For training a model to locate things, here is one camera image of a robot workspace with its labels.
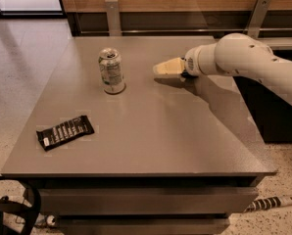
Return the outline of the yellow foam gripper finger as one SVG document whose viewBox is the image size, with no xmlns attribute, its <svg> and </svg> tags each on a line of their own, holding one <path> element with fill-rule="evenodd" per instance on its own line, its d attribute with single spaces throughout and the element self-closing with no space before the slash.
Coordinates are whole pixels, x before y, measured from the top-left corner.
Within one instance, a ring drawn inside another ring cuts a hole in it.
<svg viewBox="0 0 292 235">
<path fill-rule="evenodd" d="M 179 75 L 185 70 L 184 61 L 181 58 L 174 58 L 153 66 L 156 75 Z"/>
</svg>

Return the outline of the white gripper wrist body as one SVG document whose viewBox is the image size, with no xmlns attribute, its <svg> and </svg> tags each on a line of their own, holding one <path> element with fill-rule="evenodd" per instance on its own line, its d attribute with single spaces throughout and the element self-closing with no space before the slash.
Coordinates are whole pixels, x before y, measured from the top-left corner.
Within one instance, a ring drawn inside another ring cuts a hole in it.
<svg viewBox="0 0 292 235">
<path fill-rule="evenodd" d="M 193 76 L 217 74 L 216 46 L 217 44 L 200 45 L 190 49 L 184 57 L 186 71 Z"/>
</svg>

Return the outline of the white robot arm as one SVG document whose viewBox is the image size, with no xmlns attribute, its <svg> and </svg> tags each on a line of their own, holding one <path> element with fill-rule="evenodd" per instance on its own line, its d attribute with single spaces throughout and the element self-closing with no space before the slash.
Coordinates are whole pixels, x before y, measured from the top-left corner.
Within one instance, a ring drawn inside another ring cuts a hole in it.
<svg viewBox="0 0 292 235">
<path fill-rule="evenodd" d="M 265 43 L 245 34 L 231 33 L 217 43 L 200 45 L 153 66 L 158 77 L 188 73 L 200 75 L 241 76 L 262 86 L 292 106 L 292 61 L 277 57 Z"/>
</svg>

